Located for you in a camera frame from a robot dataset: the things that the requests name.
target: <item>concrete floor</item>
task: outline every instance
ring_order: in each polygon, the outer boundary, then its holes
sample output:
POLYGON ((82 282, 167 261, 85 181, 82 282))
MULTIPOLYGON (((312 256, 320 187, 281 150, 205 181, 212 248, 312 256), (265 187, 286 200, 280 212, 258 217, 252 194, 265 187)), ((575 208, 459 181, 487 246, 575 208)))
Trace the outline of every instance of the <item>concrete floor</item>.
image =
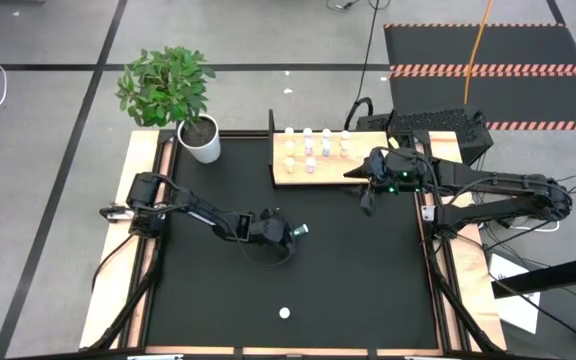
MULTIPOLYGON (((557 0, 576 41, 576 0, 557 0)), ((108 59, 124 63, 141 48, 185 45, 213 63, 361 63, 371 9, 346 14, 324 0, 128 0, 108 59)), ((94 64, 117 0, 0 2, 0 61, 94 64)), ((480 21, 485 0, 392 0, 377 18, 371 63, 387 63, 380 24, 480 21)), ((551 23, 545 0, 504 0, 490 22, 551 23)), ((28 256, 92 72, 10 72, 0 109, 0 328, 28 256)), ((113 93, 117 72, 102 76, 72 169, 8 356, 75 351, 90 280, 107 229, 97 210, 114 198, 134 123, 113 93)), ((364 95, 387 112, 389 86, 369 72, 364 95)), ((341 128, 359 72, 220 72, 209 84, 209 112, 224 129, 278 126, 341 128), (284 90, 293 90, 284 94, 284 90)), ((555 178, 576 173, 576 132, 493 132, 485 167, 555 178)), ((511 232, 498 231, 501 238, 511 232)), ((530 234, 520 254, 557 264, 576 258, 576 196, 554 234, 530 234)))

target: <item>white cap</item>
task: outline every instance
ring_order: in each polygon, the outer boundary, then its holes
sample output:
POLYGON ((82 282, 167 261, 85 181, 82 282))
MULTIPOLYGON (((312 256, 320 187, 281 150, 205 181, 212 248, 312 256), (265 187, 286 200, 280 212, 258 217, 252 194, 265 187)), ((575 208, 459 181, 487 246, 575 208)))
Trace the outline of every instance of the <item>white cap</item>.
POLYGON ((279 317, 281 317, 282 319, 288 319, 289 316, 290 316, 290 310, 287 307, 282 307, 281 309, 279 309, 279 317))

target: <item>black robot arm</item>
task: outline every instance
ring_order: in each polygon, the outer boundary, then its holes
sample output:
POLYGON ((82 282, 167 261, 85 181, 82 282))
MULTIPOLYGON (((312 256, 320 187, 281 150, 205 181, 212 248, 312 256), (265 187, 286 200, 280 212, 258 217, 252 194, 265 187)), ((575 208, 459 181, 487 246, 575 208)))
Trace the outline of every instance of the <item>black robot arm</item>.
POLYGON ((509 195, 513 198, 468 207, 427 206, 422 215, 433 223, 434 232, 454 238, 471 223, 528 216, 544 221, 564 219, 572 208, 566 188, 543 175, 522 175, 477 171, 469 166, 425 156, 410 148, 374 148, 362 166, 344 174, 346 177, 368 178, 369 190, 362 206, 368 214, 374 211, 372 197, 377 192, 409 192, 422 188, 440 196, 459 196, 467 191, 509 195))
POLYGON ((169 177, 151 172, 135 175, 126 204, 134 211, 130 232, 144 237, 154 235, 154 219, 172 211, 185 213, 203 222, 223 240, 269 245, 286 252, 286 255, 295 251, 295 237, 301 235, 300 231, 290 227, 277 210, 266 209, 259 219, 253 213, 223 211, 192 191, 176 185, 169 177), (162 183, 170 186, 169 200, 165 204, 155 204, 162 183))

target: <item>black table surface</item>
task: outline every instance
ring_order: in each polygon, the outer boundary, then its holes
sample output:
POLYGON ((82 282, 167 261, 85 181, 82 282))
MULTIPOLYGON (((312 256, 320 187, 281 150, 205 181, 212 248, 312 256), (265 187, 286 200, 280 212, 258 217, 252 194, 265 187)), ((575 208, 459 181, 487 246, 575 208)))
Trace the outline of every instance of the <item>black table surface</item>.
MULTIPOLYGON (((223 210, 280 208, 310 233, 293 258, 266 270, 204 224, 172 215, 147 345, 437 348, 412 194, 379 197, 367 217, 336 187, 273 190, 266 139, 221 143, 209 165, 179 150, 175 182, 223 210)), ((256 245, 246 249, 260 263, 278 260, 256 245)))

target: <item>wooden frame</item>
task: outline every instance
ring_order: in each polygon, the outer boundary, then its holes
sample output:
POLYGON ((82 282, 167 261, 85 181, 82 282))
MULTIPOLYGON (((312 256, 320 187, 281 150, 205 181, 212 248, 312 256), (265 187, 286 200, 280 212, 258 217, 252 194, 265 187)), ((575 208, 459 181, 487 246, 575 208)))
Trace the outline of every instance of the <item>wooden frame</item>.
MULTIPOLYGON (((123 203, 129 190, 134 175, 142 171, 151 171, 158 146, 158 131, 135 131, 130 140, 128 153, 122 171, 122 177, 117 192, 117 203, 123 203)), ((452 161, 461 161, 456 135, 452 132, 431 132, 431 149, 436 157, 452 161)), ((160 172, 170 173, 170 159, 172 157, 173 143, 168 141, 163 145, 161 154, 160 172)), ((164 194, 164 187, 159 189, 158 199, 164 194)), ((426 203, 432 203, 432 198, 425 199, 426 203)), ((461 196, 456 204, 467 205, 472 201, 470 194, 461 196)), ((114 247, 126 236, 130 221, 119 221, 110 224, 106 236, 102 258, 112 251, 114 247)), ((481 242, 479 231, 475 225, 467 226, 460 234, 475 241, 481 242)), ((148 239, 145 245, 144 257, 141 262, 141 276, 150 264, 150 259, 155 246, 154 239, 148 239)), ((453 240, 450 243, 454 265, 457 273, 457 281, 464 306, 477 321, 479 326, 488 334, 490 339, 501 348, 505 348, 505 340, 501 330, 501 322, 497 315, 492 287, 488 278, 485 255, 480 248, 469 244, 464 240, 453 240)), ((117 312, 121 309, 128 296, 128 289, 132 269, 136 262, 137 241, 133 239, 127 246, 115 255, 112 261, 100 272, 97 278, 97 286, 93 292, 88 311, 88 317, 82 334, 81 347, 88 346, 96 341, 113 321, 117 312)), ((438 254, 438 261, 442 271, 446 272, 446 262, 443 255, 438 254)), ((127 334, 127 347, 139 346, 139 339, 146 314, 147 293, 142 296, 130 322, 130 330, 127 334)), ((459 350, 460 339, 454 311, 444 298, 444 312, 447 321, 447 330, 450 347, 459 350)), ((438 339, 437 349, 377 349, 377 356, 438 356, 444 351, 441 341, 438 339)), ((151 346, 146 347, 146 353, 152 354, 194 354, 194 355, 234 355, 234 347, 193 347, 193 346, 151 346)), ((258 348, 244 347, 244 355, 288 355, 300 354, 310 356, 367 356, 368 349, 317 349, 317 348, 258 348)))

